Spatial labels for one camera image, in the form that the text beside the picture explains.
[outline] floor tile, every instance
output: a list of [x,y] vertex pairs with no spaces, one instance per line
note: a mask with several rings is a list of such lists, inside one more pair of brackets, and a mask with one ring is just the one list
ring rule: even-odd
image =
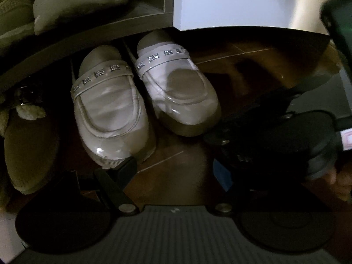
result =
[[0,221],[0,236],[0,259],[8,263],[24,250],[16,233],[14,219]]
[[62,128],[61,147],[59,152],[60,168],[75,170],[77,174],[92,174],[99,167],[87,154],[82,146],[73,113],[66,116],[66,124]]
[[195,63],[243,53],[227,40],[226,34],[214,29],[169,31],[175,41],[189,51]]
[[31,199],[33,199],[37,194],[23,195],[19,191],[15,190],[11,197],[11,201],[6,207],[8,213],[12,215],[17,215],[18,212],[24,207]]
[[138,171],[150,167],[155,163],[163,161],[184,150],[182,138],[175,135],[166,129],[163,125],[161,125],[160,122],[152,114],[151,110],[147,108],[148,113],[150,112],[150,114],[148,114],[148,119],[151,122],[155,132],[156,149],[153,155],[151,155],[143,163],[138,164]]
[[224,192],[212,175],[212,159],[199,138],[190,138],[184,152],[138,173],[125,193],[139,208],[214,204]]
[[232,66],[226,73],[205,74],[217,93],[223,118],[280,87],[280,82],[256,64],[244,65],[241,70]]
[[231,43],[245,53],[275,48],[274,43],[268,40],[235,40]]
[[326,47],[323,56],[328,58],[333,64],[336,64],[339,68],[342,67],[342,62],[339,57],[338,51],[336,49],[336,46],[331,42],[328,44]]
[[14,219],[15,217],[15,213],[11,213],[9,211],[0,211],[0,222],[4,220]]
[[314,73],[328,73],[328,74],[337,74],[340,72],[342,64],[334,63],[327,56],[322,56],[314,69]]
[[[237,87],[238,90],[238,87],[243,88],[245,86],[242,83],[245,76],[241,77],[237,71],[243,71],[249,64],[257,64],[257,68],[263,68],[283,86],[290,88],[295,86],[303,77],[314,73],[319,65],[319,60],[307,60],[298,55],[288,56],[274,48],[202,62],[198,63],[197,66],[204,73],[227,74],[231,71],[230,79],[233,86]],[[338,72],[337,67],[327,59],[322,61],[321,66],[324,66],[331,74]]]

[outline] shoe sole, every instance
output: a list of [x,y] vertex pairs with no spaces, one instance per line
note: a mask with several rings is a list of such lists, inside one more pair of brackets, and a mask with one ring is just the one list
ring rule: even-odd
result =
[[0,36],[0,55],[4,55],[13,43],[30,35],[34,35],[34,22],[4,33]]
[[[89,155],[89,157],[94,162],[96,162],[99,166],[103,167],[104,169],[115,168],[125,160],[125,159],[109,160],[109,159],[99,157],[96,154],[94,154],[85,145],[85,143],[83,141],[82,141],[82,145],[83,145],[83,148],[85,149],[85,151],[87,152],[87,154]],[[136,153],[134,155],[134,157],[137,160],[137,163],[140,164],[140,163],[144,162],[145,160],[147,160],[147,158],[149,158],[154,153],[155,149],[156,149],[155,133],[154,133],[152,125],[149,123],[148,141],[145,144],[145,146],[138,153]]]

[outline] metal screw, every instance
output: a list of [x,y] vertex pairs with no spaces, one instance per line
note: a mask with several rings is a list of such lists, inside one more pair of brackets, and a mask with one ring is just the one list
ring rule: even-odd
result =
[[216,205],[215,209],[222,213],[228,213],[232,210],[232,205],[227,203],[219,203]]
[[136,208],[137,207],[134,204],[124,203],[119,206],[119,211],[121,211],[123,213],[132,213],[136,210]]

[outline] white loafer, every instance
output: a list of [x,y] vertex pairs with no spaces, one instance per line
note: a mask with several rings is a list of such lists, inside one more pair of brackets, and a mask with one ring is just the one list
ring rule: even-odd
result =
[[140,40],[137,60],[127,50],[165,127],[181,136],[197,136],[219,121],[221,109],[213,86],[164,31]]
[[71,95],[82,143],[99,165],[116,167],[134,156],[141,162],[155,150],[155,136],[133,73],[120,53],[100,46],[83,60]]

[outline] rhinestone strap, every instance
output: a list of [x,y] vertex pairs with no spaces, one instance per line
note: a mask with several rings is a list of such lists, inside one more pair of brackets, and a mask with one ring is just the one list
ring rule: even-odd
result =
[[133,76],[131,68],[125,61],[105,61],[95,66],[75,81],[71,88],[72,99],[75,100],[80,94],[103,81],[122,75]]
[[189,59],[189,53],[186,49],[177,44],[163,45],[155,50],[142,55],[135,63],[135,68],[140,78],[148,70],[168,61],[177,59]]

